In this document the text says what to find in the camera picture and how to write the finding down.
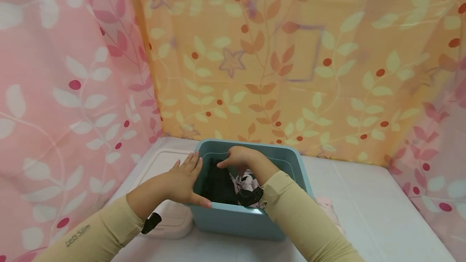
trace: pink floral fabric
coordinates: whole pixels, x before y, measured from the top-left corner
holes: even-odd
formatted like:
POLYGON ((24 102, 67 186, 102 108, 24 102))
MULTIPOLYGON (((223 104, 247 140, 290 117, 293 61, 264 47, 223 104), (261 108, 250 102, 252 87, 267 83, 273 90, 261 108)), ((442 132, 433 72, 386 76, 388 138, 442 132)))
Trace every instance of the pink floral fabric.
POLYGON ((0 262, 28 262, 162 130, 130 0, 0 0, 0 59, 0 262))
POLYGON ((393 178, 451 254, 466 257, 466 65, 432 102, 394 158, 393 178))

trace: beige arm sleeve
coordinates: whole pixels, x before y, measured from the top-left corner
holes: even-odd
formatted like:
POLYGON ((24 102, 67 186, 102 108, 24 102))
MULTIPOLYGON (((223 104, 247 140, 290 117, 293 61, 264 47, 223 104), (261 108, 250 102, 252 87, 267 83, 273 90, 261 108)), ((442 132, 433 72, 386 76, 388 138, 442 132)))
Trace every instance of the beige arm sleeve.
POLYGON ((318 204, 286 173, 275 173, 263 189, 266 213, 306 261, 364 261, 318 204))
POLYGON ((143 226, 123 196, 77 225, 34 262, 108 262, 143 226))

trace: fabric backdrop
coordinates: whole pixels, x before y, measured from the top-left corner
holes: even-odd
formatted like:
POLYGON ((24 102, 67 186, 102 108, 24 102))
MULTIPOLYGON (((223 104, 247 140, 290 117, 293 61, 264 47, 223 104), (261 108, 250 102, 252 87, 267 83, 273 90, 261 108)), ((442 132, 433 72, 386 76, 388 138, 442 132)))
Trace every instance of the fabric backdrop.
POLYGON ((396 164, 424 218, 466 256, 466 0, 139 2, 167 134, 396 164))
POLYGON ((0 0, 0 59, 0 262, 28 262, 162 130, 130 0, 0 0))

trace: storage bin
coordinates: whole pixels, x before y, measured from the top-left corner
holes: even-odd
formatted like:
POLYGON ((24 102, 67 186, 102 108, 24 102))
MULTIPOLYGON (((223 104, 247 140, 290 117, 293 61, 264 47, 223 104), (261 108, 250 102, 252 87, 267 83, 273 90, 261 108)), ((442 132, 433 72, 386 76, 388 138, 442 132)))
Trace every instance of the storage bin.
MULTIPOLYGON (((303 160, 294 148, 220 139, 205 139, 196 146, 199 155, 203 157, 203 167, 193 188, 196 194, 201 193, 211 159, 225 160, 228 150, 233 146, 245 146, 263 153, 313 198, 303 160)), ((201 231, 274 241, 285 239, 285 234, 262 209, 223 203, 212 203, 211 209, 188 206, 197 228, 201 231)))

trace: black strap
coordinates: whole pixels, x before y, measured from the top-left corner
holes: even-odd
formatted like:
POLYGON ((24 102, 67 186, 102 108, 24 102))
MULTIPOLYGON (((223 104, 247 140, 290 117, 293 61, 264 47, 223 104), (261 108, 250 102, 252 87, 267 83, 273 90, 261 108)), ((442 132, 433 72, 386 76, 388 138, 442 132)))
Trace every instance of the black strap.
POLYGON ((158 213, 152 213, 151 216, 145 220, 141 233, 144 235, 147 234, 148 232, 152 231, 161 221, 162 217, 159 216, 158 213))
POLYGON ((243 207, 248 207, 250 205, 258 203, 263 195, 263 189, 257 187, 253 191, 240 189, 239 192, 236 194, 236 197, 238 197, 238 201, 243 207))

